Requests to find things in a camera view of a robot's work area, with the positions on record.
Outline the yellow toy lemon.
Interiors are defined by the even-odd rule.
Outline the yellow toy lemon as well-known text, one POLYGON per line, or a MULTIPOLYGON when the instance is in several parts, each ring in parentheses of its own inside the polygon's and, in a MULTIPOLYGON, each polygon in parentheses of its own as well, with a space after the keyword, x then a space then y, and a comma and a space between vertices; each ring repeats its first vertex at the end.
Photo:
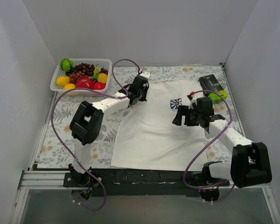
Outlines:
POLYGON ((70 83, 70 77, 60 76, 56 79, 56 86, 65 86, 70 83))
POLYGON ((63 87, 63 90, 72 90, 72 89, 75 89, 76 85, 75 84, 66 84, 64 87, 63 87))
POLYGON ((108 79, 108 75, 107 75, 107 74, 105 74, 105 73, 99 73, 98 78, 97 78, 97 81, 100 82, 100 83, 102 83, 102 84, 106 84, 107 79, 108 79))

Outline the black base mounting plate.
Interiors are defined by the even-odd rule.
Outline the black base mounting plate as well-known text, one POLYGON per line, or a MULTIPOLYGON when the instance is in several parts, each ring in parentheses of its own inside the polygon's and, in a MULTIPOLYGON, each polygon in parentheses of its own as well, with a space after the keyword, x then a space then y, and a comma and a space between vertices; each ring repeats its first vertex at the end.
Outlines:
MULTIPOLYGON (((72 174, 73 172, 65 173, 63 187, 76 189, 91 187, 93 197, 104 196, 102 187, 93 177, 87 173, 81 175, 72 174)), ((198 197, 198 189, 184 185, 183 173, 184 171, 119 168, 94 168, 91 170, 91 174, 104 185, 107 196, 185 195, 198 197)), ((208 185, 202 172, 188 172, 186 182, 196 187, 208 185)))

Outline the toy watermelon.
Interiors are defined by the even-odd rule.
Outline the toy watermelon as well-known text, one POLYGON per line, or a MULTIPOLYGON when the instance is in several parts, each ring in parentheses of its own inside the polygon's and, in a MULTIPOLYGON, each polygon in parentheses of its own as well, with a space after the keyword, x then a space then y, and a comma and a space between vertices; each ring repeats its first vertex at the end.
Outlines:
POLYGON ((73 62, 68 58, 64 58, 60 61, 59 66, 60 69, 62 69, 65 72, 68 72, 73 68, 73 62))

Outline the white plastic fruit basket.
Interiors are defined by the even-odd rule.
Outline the white plastic fruit basket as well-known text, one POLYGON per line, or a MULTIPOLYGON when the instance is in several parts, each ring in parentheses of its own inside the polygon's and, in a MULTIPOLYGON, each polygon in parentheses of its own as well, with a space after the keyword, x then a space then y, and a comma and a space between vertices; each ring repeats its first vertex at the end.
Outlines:
MULTIPOLYGON (((99 68, 107 68, 108 72, 108 78, 105 84, 105 88, 102 90, 96 90, 97 93, 92 92, 92 91, 87 91, 87 90, 78 90, 75 89, 74 91, 71 91, 67 93, 66 95, 69 96, 99 96, 99 93, 104 93, 108 85, 110 83, 110 78, 111 78, 111 69, 112 69, 112 62, 109 59, 97 59, 97 58, 70 58, 70 60, 73 62, 73 65, 78 65, 80 63, 87 63, 87 64, 94 64, 97 65, 99 68)), ((58 62, 55 72, 53 74, 53 77, 51 79, 50 83, 50 89, 52 91, 58 92, 60 94, 64 93, 66 90, 63 89, 62 86, 56 85, 56 80, 61 77, 65 76, 65 71, 63 71, 60 67, 60 62, 58 62)))

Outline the aluminium frame rail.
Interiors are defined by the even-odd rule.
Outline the aluminium frame rail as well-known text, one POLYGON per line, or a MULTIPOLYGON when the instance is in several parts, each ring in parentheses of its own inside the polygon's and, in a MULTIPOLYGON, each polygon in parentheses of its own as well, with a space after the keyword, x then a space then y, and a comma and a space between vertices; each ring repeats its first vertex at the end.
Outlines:
POLYGON ((238 189, 226 183, 219 203, 185 195, 81 197, 82 188, 63 187, 66 169, 37 169, 49 119, 45 120, 30 170, 24 171, 13 224, 280 224, 270 184, 238 189))

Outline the floral table mat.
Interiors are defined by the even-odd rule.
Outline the floral table mat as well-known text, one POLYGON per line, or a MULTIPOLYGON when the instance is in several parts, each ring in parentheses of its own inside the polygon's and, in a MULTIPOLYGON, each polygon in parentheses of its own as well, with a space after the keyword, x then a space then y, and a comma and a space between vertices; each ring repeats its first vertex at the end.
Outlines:
MULTIPOLYGON (((199 77, 213 74, 228 93, 226 101, 232 113, 232 127, 240 133, 244 132, 223 66, 148 66, 142 67, 142 70, 150 72, 150 84, 178 80, 198 81, 199 77)), ((74 149, 74 139, 69 128, 74 113, 82 101, 95 102, 100 99, 100 97, 64 96, 58 102, 54 113, 54 122, 48 122, 42 149, 35 160, 37 169, 68 168, 73 157, 60 143, 60 140, 63 140, 70 150, 74 149)), ((90 162, 93 168, 110 167, 118 127, 129 112, 129 108, 120 110, 103 119, 101 132, 91 146, 90 162)))

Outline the black green product box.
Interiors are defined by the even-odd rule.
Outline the black green product box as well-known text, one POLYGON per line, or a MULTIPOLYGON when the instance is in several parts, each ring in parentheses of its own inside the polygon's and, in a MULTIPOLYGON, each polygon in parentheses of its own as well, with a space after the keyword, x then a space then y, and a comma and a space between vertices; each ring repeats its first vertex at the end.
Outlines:
POLYGON ((214 104, 222 102, 222 99, 227 99, 226 91, 213 74, 200 77, 198 81, 203 89, 204 96, 209 97, 214 104))

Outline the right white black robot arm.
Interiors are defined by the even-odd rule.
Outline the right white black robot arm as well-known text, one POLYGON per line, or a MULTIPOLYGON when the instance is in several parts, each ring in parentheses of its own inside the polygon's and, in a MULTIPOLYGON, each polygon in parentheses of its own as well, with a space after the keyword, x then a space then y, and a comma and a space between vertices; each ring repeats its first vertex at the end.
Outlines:
POLYGON ((231 153, 230 163, 205 163, 202 181, 206 185, 213 185, 219 180, 232 181, 238 188, 270 183, 272 172, 266 145, 253 142, 230 127, 222 115, 214 113, 210 98, 193 95, 190 100, 190 105, 178 107, 172 123, 204 128, 231 153))

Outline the yellow toy lemon right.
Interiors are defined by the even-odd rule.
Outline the yellow toy lemon right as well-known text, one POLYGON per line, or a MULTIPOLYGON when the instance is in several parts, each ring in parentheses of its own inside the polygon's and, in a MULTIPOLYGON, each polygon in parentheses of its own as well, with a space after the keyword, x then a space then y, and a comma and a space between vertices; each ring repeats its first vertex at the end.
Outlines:
POLYGON ((107 75, 107 74, 105 74, 105 73, 99 73, 98 78, 97 78, 97 81, 100 82, 100 83, 102 83, 102 84, 106 84, 107 79, 108 79, 108 75, 107 75))

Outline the yellow toy lemon front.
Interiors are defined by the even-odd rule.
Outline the yellow toy lemon front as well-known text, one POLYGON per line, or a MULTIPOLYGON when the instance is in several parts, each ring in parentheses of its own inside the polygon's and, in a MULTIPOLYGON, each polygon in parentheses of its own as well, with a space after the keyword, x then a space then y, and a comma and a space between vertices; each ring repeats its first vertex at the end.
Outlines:
POLYGON ((63 87, 63 90, 72 90, 72 89, 75 89, 76 85, 75 84, 66 84, 64 87, 63 87))

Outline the white t-shirt with flower print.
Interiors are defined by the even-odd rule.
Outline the white t-shirt with flower print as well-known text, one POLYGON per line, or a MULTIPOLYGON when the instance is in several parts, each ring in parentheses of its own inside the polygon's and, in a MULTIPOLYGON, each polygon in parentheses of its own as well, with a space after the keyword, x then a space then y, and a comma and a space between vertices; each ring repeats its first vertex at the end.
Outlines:
POLYGON ((172 121, 179 106, 190 104, 187 95, 201 89, 195 81, 151 84, 147 100, 138 102, 119 125, 111 166, 184 171, 203 148, 205 134, 199 126, 172 121))

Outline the dark purple grape bunch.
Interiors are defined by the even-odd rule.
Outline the dark purple grape bunch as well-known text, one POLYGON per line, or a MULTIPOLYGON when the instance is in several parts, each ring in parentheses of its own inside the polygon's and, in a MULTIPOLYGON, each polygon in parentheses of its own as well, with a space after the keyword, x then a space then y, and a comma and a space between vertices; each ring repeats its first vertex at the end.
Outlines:
POLYGON ((95 68, 96 67, 93 64, 81 63, 79 65, 74 66, 71 72, 81 72, 86 74, 87 76, 93 76, 95 68))

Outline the yellow toy lemon left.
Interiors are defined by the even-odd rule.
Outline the yellow toy lemon left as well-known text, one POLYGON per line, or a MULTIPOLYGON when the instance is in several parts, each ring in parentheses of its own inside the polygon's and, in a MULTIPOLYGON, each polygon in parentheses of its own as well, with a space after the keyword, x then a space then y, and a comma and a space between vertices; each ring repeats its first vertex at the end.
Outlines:
POLYGON ((56 79, 56 86, 65 86, 70 83, 70 77, 60 76, 56 79))

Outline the red grape bunch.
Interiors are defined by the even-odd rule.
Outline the red grape bunch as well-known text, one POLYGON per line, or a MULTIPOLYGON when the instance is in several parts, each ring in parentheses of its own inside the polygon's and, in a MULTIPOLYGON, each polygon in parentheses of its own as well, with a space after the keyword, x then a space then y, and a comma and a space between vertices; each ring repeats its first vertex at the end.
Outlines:
POLYGON ((71 83, 71 84, 76 84, 76 82, 77 82, 80 78, 83 78, 83 77, 86 77, 86 74, 85 74, 85 73, 82 73, 82 72, 72 72, 72 73, 70 73, 70 75, 69 75, 70 83, 71 83))

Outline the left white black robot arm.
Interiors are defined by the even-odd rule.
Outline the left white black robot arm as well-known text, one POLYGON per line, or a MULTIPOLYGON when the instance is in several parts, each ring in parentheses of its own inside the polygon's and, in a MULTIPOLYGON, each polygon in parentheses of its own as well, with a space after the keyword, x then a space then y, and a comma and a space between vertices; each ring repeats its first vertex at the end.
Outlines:
POLYGON ((124 86, 111 98, 94 103, 84 101, 79 105, 70 123, 74 138, 74 161, 69 165, 70 178, 78 186, 84 187, 90 181, 86 171, 91 168, 91 143, 99 136, 103 118, 139 101, 146 101, 148 88, 148 79, 137 75, 131 84, 124 86))

